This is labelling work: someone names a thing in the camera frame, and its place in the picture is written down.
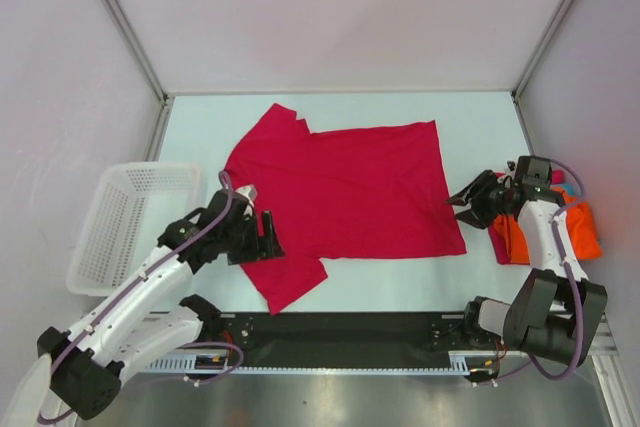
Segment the crimson red t shirt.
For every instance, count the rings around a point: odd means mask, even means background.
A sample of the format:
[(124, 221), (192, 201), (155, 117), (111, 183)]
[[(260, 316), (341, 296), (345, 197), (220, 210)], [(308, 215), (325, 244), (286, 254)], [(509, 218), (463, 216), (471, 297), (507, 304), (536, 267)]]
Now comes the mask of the crimson red t shirt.
[(242, 269), (276, 315), (324, 282), (326, 259), (459, 256), (435, 122), (313, 133), (274, 104), (231, 152), (236, 187), (253, 185), (284, 257)]

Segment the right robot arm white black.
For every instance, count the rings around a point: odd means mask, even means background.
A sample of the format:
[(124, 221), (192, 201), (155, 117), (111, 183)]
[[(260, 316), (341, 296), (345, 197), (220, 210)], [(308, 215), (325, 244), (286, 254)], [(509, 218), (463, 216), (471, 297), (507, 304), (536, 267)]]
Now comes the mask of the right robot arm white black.
[(552, 188), (556, 161), (521, 156), (499, 176), (482, 171), (447, 204), (460, 207), (457, 220), (486, 229), (511, 215), (524, 234), (531, 270), (511, 303), (478, 296), (467, 304), (463, 340), (484, 348), (496, 337), (510, 351), (564, 365), (562, 377), (580, 366), (604, 314), (608, 294), (580, 265), (567, 226), (571, 207)]

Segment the white perforated plastic basket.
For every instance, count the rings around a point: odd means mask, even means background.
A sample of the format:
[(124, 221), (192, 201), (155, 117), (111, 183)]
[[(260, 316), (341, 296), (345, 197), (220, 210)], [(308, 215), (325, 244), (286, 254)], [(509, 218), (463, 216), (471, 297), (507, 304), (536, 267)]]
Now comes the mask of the white perforated plastic basket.
[(204, 202), (202, 169), (184, 162), (116, 164), (102, 175), (66, 277), (76, 295), (106, 297), (135, 272), (171, 222)]

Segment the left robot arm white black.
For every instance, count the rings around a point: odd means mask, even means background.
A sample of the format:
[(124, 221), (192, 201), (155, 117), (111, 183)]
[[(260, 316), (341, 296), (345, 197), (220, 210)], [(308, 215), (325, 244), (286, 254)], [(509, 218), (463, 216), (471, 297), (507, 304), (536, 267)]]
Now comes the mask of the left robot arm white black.
[(141, 267), (89, 314), (38, 338), (38, 353), (52, 360), (50, 389), (70, 414), (96, 417), (131, 377), (176, 348), (234, 349), (220, 310), (199, 295), (185, 296), (148, 327), (142, 322), (221, 255), (230, 265), (284, 257), (273, 217), (256, 212), (256, 197), (252, 185), (225, 182), (207, 207), (169, 224)]

